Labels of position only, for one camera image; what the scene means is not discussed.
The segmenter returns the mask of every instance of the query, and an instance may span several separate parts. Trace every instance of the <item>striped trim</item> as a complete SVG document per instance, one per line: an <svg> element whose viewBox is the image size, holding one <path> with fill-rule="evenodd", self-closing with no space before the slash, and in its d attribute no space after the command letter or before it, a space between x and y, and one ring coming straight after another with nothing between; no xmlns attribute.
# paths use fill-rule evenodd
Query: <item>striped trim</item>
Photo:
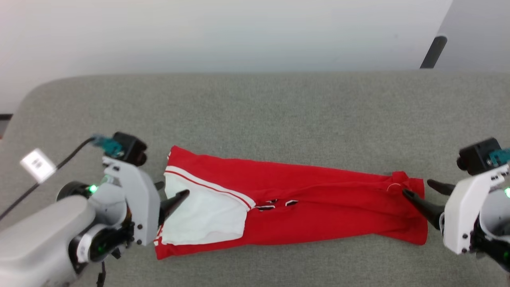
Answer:
<svg viewBox="0 0 510 287"><path fill-rule="evenodd" d="M242 194L240 192L237 192L235 190L225 188L221 185L218 185L218 184L203 180L201 178L198 178L198 177L190 174L189 172L185 171L184 169L178 168L177 166L173 166L173 165L167 166L165 173L178 175L194 184L206 187L206 188L211 189L215 192L219 192L219 193L228 195L231 198L234 198L237 201L240 201L241 203L246 205L246 207L248 208L247 210L250 210L253 207L255 207L255 201L253 199L251 199L249 196Z"/></svg>

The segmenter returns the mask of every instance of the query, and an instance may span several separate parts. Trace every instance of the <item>robotic arm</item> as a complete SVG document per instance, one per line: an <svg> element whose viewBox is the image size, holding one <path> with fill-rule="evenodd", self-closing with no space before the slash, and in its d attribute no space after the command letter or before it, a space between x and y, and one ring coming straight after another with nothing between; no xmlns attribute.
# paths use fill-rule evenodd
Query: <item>robotic arm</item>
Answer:
<svg viewBox="0 0 510 287"><path fill-rule="evenodd" d="M510 149L490 138L459 152L457 165L471 177L457 185L428 180L430 187L450 196L445 206L431 204L410 190L404 196L443 235L456 254L484 253L510 272Z"/></svg>
<svg viewBox="0 0 510 287"><path fill-rule="evenodd" d="M110 254L118 259L133 242L150 244L188 196L185 190L160 202L157 188L164 183L155 185L138 168L146 160L146 145L139 139L123 133L98 138L95 144L106 154L99 186L71 182L55 204L0 233L0 282L5 286L69 286L89 263Z"/></svg>

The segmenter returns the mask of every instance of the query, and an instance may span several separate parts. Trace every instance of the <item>white wall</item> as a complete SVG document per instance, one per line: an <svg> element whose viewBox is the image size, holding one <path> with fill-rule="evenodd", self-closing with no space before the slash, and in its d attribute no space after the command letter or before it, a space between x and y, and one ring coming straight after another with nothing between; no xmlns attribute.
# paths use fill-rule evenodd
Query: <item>white wall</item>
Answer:
<svg viewBox="0 0 510 287"><path fill-rule="evenodd" d="M453 1L439 34L436 69L510 72L510 0Z"/></svg>
<svg viewBox="0 0 510 287"><path fill-rule="evenodd" d="M86 74L419 68L450 4L1 0L0 113Z"/></svg>

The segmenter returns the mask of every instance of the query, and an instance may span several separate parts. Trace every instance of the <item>red fabric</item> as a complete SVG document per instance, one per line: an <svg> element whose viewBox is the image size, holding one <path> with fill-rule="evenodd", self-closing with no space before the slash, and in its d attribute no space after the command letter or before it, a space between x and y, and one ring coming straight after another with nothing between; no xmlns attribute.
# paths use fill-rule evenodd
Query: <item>red fabric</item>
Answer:
<svg viewBox="0 0 510 287"><path fill-rule="evenodd" d="M163 245L157 238L156 255L163 259L246 244L279 245L331 240L376 233L414 244L427 239L427 221L403 197L408 188L424 198L422 179L404 172L391 176L352 171L221 159L195 155L173 147L168 165L177 166L203 180L251 197L257 206L278 201L276 208L247 213L241 238L203 245ZM285 202L297 200L295 205Z"/></svg>

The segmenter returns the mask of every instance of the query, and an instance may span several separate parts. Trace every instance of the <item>gray panel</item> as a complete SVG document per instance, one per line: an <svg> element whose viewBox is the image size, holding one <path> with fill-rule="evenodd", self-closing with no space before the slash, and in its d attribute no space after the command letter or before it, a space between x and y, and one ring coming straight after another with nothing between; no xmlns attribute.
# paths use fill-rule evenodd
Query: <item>gray panel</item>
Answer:
<svg viewBox="0 0 510 287"><path fill-rule="evenodd" d="M35 147L60 161L92 133L132 133L143 167L163 180L172 145L195 153L456 182L458 149L489 136L510 146L510 77L436 71L98 76L33 91L0 146L0 209L33 184L18 164ZM85 148L0 224L52 203L65 183L97 183L101 152ZM427 198L446 198L427 189ZM100 266L75 286L95 284ZM107 261L107 286L505 286L489 259L457 256L431 230L425 246L377 235L246 246L156 261L134 247Z"/></svg>

